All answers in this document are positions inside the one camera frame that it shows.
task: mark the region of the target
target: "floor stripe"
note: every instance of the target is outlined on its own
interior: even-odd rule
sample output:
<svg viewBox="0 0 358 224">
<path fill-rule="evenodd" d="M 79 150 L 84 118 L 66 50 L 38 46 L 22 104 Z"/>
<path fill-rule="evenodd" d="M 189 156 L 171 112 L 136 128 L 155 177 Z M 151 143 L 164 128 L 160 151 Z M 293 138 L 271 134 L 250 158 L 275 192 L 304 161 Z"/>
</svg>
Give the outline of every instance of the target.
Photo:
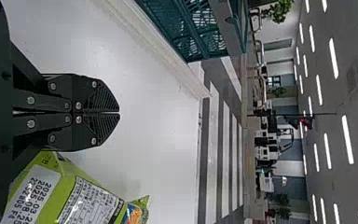
<svg viewBox="0 0 358 224">
<path fill-rule="evenodd" d="M 238 132 L 238 136 L 239 136 L 239 143 L 238 143 L 238 148 L 239 148 L 239 158 L 240 158 L 240 206 L 243 205 L 243 147 L 242 147 L 242 126 L 240 126 L 240 130 Z"/>
<path fill-rule="evenodd" d="M 232 85 L 234 86 L 235 92 L 238 94 L 239 98 L 241 96 L 241 84 L 238 79 L 237 73 L 235 72 L 234 66 L 229 56 L 221 58 L 223 66 L 225 66 L 229 79 L 231 80 Z"/>
<path fill-rule="evenodd" d="M 224 94 L 219 90 L 219 120 L 217 121 L 217 191 L 216 191 L 216 220 L 222 218 L 223 200 L 223 124 L 224 124 Z"/>
<path fill-rule="evenodd" d="M 237 139 L 237 119 L 232 116 L 232 209 L 238 208 L 238 139 Z"/>
<path fill-rule="evenodd" d="M 211 83 L 210 111 L 209 111 L 209 140 L 208 140 L 208 174 L 206 192 L 205 223 L 216 222 L 216 192 L 217 192 L 217 144 L 219 119 L 219 92 Z"/>
<path fill-rule="evenodd" d="M 222 216 L 228 215 L 228 180 L 229 180 L 229 108 L 226 102 L 223 107 L 223 186 L 222 186 Z"/>
</svg>

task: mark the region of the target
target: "screw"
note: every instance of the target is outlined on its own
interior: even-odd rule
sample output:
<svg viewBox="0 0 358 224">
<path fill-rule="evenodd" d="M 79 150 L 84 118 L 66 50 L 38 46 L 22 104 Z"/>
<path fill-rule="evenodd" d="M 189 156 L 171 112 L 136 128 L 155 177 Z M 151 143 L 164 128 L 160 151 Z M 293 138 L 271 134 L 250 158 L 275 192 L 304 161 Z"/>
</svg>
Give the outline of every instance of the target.
<svg viewBox="0 0 358 224">
<path fill-rule="evenodd" d="M 81 109 L 81 103 L 80 102 L 76 103 L 76 109 Z"/>
<path fill-rule="evenodd" d="M 27 127 L 30 128 L 30 129 L 33 129 L 35 126 L 35 122 L 33 119 L 30 119 L 27 121 Z"/>
<path fill-rule="evenodd" d="M 8 145 L 1 146 L 1 152 L 2 153 L 8 153 L 11 149 L 12 149 L 12 147 L 10 147 Z"/>
<path fill-rule="evenodd" d="M 27 103 L 28 103 L 28 105 L 33 105 L 34 104 L 34 97 L 28 96 Z"/>
<path fill-rule="evenodd" d="M 51 89 L 52 91 L 57 90 L 57 85 L 56 85 L 54 82 L 51 82 L 51 83 L 50 83 L 50 89 Z"/>
<path fill-rule="evenodd" d="M 81 123 L 81 117 L 80 116 L 76 117 L 76 123 Z"/>
<path fill-rule="evenodd" d="M 55 135 L 54 135 L 54 134 L 52 134 L 52 135 L 50 136 L 49 141 L 50 141 L 51 143 L 52 143 L 52 142 L 55 142 Z"/>
<path fill-rule="evenodd" d="M 1 76 L 4 80 L 9 80 L 11 78 L 11 74 L 7 72 L 3 72 Z"/>
</svg>

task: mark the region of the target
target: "green railing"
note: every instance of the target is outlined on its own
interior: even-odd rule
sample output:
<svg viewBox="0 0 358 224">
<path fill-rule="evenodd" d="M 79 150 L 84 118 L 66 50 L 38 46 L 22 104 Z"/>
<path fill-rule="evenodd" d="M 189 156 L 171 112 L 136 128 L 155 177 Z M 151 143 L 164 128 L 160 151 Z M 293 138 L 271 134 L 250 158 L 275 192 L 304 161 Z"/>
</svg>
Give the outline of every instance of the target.
<svg viewBox="0 0 358 224">
<path fill-rule="evenodd" d="M 227 56 L 207 0 L 135 0 L 187 63 Z"/>
</svg>

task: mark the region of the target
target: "potted plant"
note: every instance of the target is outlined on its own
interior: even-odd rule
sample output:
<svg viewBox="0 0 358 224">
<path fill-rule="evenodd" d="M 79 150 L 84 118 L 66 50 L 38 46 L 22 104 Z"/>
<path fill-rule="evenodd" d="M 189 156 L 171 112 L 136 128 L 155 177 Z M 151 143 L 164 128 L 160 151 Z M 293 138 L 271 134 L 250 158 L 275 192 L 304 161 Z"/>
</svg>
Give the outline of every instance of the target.
<svg viewBox="0 0 358 224">
<path fill-rule="evenodd" d="M 278 210 L 276 210 L 276 216 L 285 219 L 285 220 L 289 220 L 290 216 L 292 215 L 291 213 L 292 211 L 288 208 L 278 208 Z"/>
<path fill-rule="evenodd" d="M 280 98 L 287 92 L 286 88 L 284 87 L 277 87 L 277 88 L 270 88 L 268 89 L 267 94 L 272 94 L 275 98 Z"/>
<path fill-rule="evenodd" d="M 273 20 L 278 24 L 284 22 L 286 14 L 290 11 L 294 2 L 294 0 L 279 0 L 269 8 L 261 10 L 261 17 L 262 19 Z"/>
</svg>

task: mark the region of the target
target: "white wall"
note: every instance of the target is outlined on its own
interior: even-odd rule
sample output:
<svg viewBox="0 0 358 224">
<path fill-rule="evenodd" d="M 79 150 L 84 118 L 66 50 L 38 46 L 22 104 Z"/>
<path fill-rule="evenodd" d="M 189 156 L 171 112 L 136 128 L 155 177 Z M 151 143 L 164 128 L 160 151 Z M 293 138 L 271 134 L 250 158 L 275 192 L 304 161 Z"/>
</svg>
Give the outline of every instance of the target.
<svg viewBox="0 0 358 224">
<path fill-rule="evenodd" d="M 150 194 L 150 223 L 193 223 L 199 102 L 94 2 L 3 1 L 12 41 L 41 72 L 101 78 L 120 104 L 102 147 L 67 156 L 125 200 Z"/>
<path fill-rule="evenodd" d="M 275 165 L 275 175 L 304 177 L 303 161 L 278 161 Z"/>
<path fill-rule="evenodd" d="M 298 105 L 298 100 L 296 97 L 283 97 L 283 98 L 273 98 L 272 106 L 288 106 L 288 105 Z"/>
<path fill-rule="evenodd" d="M 292 62 L 287 63 L 273 63 L 267 65 L 269 77 L 280 76 L 282 74 L 293 74 L 294 67 Z"/>
</svg>

